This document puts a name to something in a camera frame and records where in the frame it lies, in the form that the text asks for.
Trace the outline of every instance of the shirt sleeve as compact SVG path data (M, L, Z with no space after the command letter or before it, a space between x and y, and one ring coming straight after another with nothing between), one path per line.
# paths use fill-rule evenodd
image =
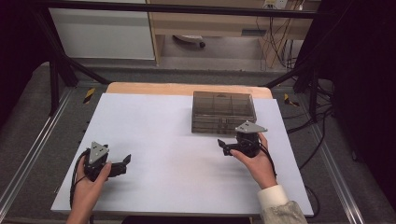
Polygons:
M257 193L262 210L269 207L284 205L289 201L285 190L281 185L275 185L268 189L262 189Z
M306 224L300 206L290 201L282 186L275 185L257 193L262 206L262 222L271 224Z

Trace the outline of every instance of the gray floor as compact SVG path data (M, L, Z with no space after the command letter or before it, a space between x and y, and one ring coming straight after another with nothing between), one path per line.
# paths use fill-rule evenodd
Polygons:
M172 37L166 39L163 50L163 63L159 66L137 66L137 69L124 68L93 68L104 77L117 81L133 82L177 82L201 84L238 84L256 86L280 76L283 68L262 72L260 48L257 42L243 38L205 38L205 49L197 45L179 42ZM89 78L79 75L85 81ZM301 115L301 106L284 104L283 97L287 93L294 102L299 102L304 94L292 92L293 80L282 83L272 89L274 98L278 100L283 117ZM28 175L21 191L11 205L6 219L32 220L65 220L64 215L50 211L54 191L62 184L64 175L70 166L78 141L88 127L87 121L100 99L106 86L96 85L95 94L89 104L82 103L89 87L80 86L72 91L70 100L55 128L44 145L35 165ZM4 192L8 183L23 162L30 146L45 125L50 111L50 85L48 67L38 68L11 117L0 131L0 192ZM284 119L287 129L297 127L306 121L306 116L296 119ZM304 162L317 145L312 129L306 128L290 134L290 142L299 164ZM396 223L396 215L386 198L378 188L364 163L351 159L351 151L338 126L337 119L326 119L326 143L349 186L366 223ZM321 211L311 223L348 223L341 201L332 184L326 166L320 154L302 170L304 182L319 197ZM314 209L317 201L309 194ZM97 219L122 220L122 217L100 215Z

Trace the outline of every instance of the white sleeve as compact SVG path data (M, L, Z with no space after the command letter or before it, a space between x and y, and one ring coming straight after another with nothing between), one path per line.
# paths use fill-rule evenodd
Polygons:
M262 189L257 193L262 210L269 207L277 207L289 202L285 190L281 185L275 185L268 189Z

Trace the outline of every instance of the finger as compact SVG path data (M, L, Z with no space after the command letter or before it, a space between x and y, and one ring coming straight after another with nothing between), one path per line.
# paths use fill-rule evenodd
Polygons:
M248 157L245 156L244 153L242 153L242 152L240 152L240 151L238 151L238 150L231 149L231 150L230 150L230 153L231 153L235 158L237 158L239 161L241 161L241 162L244 163L244 164L245 164L246 160L248 159Z
M258 133L258 136L259 136L260 142L262 142L262 144L263 144L266 148L268 148L268 141L267 141L267 139L265 138L264 134L263 134L263 133Z
M81 179L85 175L84 174L84 161L85 161L85 156L81 157L81 160L79 160L78 168L77 168L77 179Z
M102 184L105 183L108 178L108 175L110 174L110 171L111 171L111 161L108 161L100 171L100 174L96 178L95 183L102 183Z

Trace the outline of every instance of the aluminum rail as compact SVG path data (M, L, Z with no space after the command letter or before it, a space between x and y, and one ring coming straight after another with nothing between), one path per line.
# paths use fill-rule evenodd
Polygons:
M53 128L55 127L62 113L64 112L64 109L67 105L67 102L69 100L72 91L73 91L72 88L65 89L64 94L60 100L60 106L58 110L56 110L55 114L52 117L49 117L47 119L46 124L44 125L37 139L35 140L29 152L27 153L26 157L24 158L20 168L18 169L17 173L14 175L12 180L9 182L7 189L4 191L3 195L1 196L0 223L2 223L4 218L6 217L9 208L11 207L19 191L21 190L24 181L26 180L27 176L32 170L32 167L35 164L35 161L40 155L41 150L43 149L44 145L47 143L47 140L50 137Z
M302 102L304 112L308 111L308 102L306 97L297 95L300 102ZM312 126L312 131L315 135L317 142L320 141L322 137L322 132L317 123L314 123ZM359 207L356 205L355 200L353 199L352 193L347 186L347 182L345 181L340 169L338 168L337 162L332 156L329 147L326 144L326 140L322 142L320 146L320 155L323 159L323 162L329 172L329 176L332 180L332 184L334 185L335 191L338 194L338 198L340 199L341 204L344 206L344 210L346 212L346 216L349 219L350 223L353 224L363 224L364 219L361 215L361 211Z

